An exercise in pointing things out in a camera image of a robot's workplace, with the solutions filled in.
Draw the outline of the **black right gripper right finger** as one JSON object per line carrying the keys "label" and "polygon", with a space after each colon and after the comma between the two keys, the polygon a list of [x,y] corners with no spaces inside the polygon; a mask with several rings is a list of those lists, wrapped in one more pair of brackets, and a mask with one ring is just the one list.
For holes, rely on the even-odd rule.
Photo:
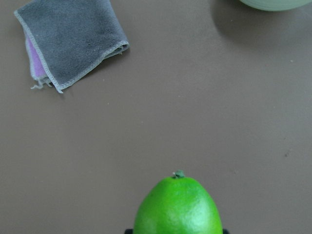
{"label": "black right gripper right finger", "polygon": [[230,232],[229,232],[227,229],[223,229],[223,230],[222,230],[222,233],[223,233],[223,234],[230,234]]}

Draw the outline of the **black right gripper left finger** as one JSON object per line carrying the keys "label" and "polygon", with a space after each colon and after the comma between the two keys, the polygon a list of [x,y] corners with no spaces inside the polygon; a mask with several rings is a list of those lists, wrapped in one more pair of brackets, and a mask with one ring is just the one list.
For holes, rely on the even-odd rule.
{"label": "black right gripper left finger", "polygon": [[133,234],[133,229],[126,229],[124,234]]}

